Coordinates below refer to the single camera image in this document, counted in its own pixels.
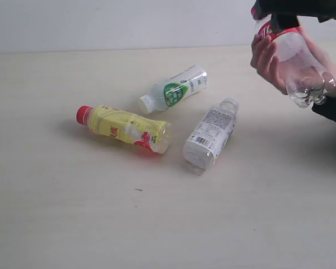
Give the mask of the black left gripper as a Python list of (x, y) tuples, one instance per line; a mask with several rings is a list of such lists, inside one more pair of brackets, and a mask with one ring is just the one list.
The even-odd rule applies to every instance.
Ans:
[(316, 17), (319, 22), (336, 20), (335, 0), (261, 0), (253, 5), (253, 18), (261, 20), (271, 15), (272, 33), (299, 27), (298, 16)]

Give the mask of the person's open bare hand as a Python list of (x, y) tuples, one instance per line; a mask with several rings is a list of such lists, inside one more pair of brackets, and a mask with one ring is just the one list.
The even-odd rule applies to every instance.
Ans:
[[(329, 96), (336, 98), (336, 64), (330, 59), (328, 53), (308, 36), (304, 28), (299, 27), (298, 31), (304, 37), (312, 55), (334, 78), (335, 86), (330, 90)], [(258, 34), (254, 35), (251, 43), (252, 58), (250, 65), (256, 69), (260, 77), (273, 85), (283, 95), (287, 95), (282, 66), (280, 65), (279, 58), (275, 55), (276, 51), (277, 44), (271, 41), (270, 36), (261, 38)]]

